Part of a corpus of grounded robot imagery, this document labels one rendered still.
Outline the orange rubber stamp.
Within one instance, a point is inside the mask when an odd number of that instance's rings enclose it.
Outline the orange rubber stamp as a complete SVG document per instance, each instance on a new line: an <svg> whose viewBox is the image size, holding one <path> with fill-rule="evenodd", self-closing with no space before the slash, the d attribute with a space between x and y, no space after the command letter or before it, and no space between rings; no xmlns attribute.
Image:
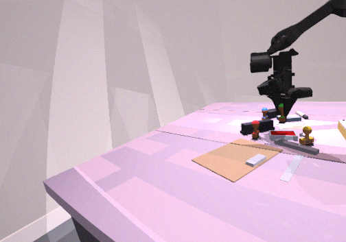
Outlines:
<svg viewBox="0 0 346 242"><path fill-rule="evenodd" d="M312 146L314 145L314 138L310 137L309 134L312 132L312 128L310 126L305 126L302 128L302 132L305 134L305 138L299 139L299 144Z"/></svg>

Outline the white marker pen with black cap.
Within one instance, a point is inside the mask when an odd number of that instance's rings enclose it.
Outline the white marker pen with black cap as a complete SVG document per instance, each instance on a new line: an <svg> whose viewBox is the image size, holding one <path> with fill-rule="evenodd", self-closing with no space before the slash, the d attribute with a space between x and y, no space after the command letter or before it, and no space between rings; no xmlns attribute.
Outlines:
<svg viewBox="0 0 346 242"><path fill-rule="evenodd" d="M300 117L303 117L304 119L308 119L309 116L307 116L306 114L303 114L302 112L296 110L295 113L297 113Z"/></svg>

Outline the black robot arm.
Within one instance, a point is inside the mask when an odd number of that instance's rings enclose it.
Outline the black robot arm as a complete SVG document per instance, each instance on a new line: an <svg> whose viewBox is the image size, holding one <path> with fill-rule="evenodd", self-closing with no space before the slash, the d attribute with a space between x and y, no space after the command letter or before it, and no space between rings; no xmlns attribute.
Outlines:
<svg viewBox="0 0 346 242"><path fill-rule="evenodd" d="M274 71L287 71L292 69L292 56L296 56L299 53L294 49L290 49L290 51L281 50L291 46L302 33L330 14L346 17L346 0L329 0L297 24L291 25L274 35L271 39L271 46L267 49L267 52L251 53L251 73L268 72L272 67L272 63ZM278 51L281 51L279 55L270 56ZM258 85L257 88L260 95L271 95L271 93L277 89L284 89L284 85L280 77L275 75L275 79L268 76L268 80Z"/></svg>

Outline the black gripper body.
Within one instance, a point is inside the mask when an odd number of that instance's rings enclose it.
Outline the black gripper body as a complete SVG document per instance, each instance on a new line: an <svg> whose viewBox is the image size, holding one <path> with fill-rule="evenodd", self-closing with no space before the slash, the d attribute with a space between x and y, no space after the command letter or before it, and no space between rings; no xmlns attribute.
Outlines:
<svg viewBox="0 0 346 242"><path fill-rule="evenodd" d="M295 76L295 73L292 73L292 70L287 71L273 71L273 74L270 75L275 79L275 75L278 75L284 85L284 89L277 89L273 91L269 96L277 96L284 94L285 97L289 98L299 98L303 99L306 97L312 97L312 89L310 87L299 87L295 88L292 85L292 76Z"/></svg>

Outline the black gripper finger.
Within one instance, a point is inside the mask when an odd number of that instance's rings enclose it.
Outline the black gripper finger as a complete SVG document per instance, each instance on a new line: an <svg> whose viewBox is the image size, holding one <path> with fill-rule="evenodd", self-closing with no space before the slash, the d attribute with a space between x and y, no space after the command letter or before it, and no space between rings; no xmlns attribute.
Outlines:
<svg viewBox="0 0 346 242"><path fill-rule="evenodd" d="M283 101L281 100L280 97L285 97L285 95L281 94L281 95L277 95L277 96L267 96L267 97L272 99L272 101L275 105L275 108L277 110L277 115L281 115L281 111L278 109L278 106L283 103Z"/></svg>
<svg viewBox="0 0 346 242"><path fill-rule="evenodd" d="M280 97L284 106L284 117L287 117L291 108L295 104L298 98Z"/></svg>

